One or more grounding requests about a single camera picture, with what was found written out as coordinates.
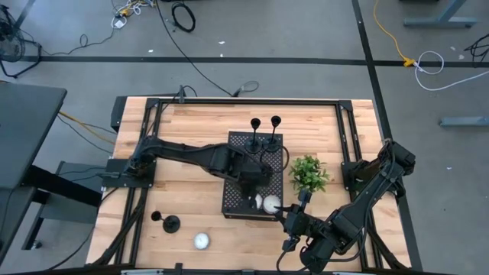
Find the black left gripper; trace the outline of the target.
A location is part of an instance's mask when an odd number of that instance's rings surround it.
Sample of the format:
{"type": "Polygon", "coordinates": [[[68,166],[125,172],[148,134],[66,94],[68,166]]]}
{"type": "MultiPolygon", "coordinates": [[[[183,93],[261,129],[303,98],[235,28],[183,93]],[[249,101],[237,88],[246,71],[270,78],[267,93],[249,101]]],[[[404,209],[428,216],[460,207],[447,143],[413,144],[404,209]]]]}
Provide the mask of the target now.
{"type": "Polygon", "coordinates": [[[256,158],[245,150],[234,150],[232,156],[233,182],[243,191],[248,208],[254,208],[254,191],[263,195],[274,174],[272,166],[256,158]]]}

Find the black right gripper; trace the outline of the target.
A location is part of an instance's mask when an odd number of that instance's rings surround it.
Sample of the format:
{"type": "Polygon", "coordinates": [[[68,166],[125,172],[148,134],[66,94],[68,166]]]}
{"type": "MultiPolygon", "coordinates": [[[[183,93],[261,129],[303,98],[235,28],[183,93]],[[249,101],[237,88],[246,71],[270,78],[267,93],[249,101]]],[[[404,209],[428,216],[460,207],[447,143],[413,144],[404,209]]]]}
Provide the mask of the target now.
{"type": "Polygon", "coordinates": [[[312,193],[301,189],[298,195],[299,204],[290,206],[275,206],[275,218],[283,226],[288,238],[283,242],[283,251],[294,251],[302,235],[310,236],[315,218],[305,213],[306,205],[310,202],[312,193]]]}

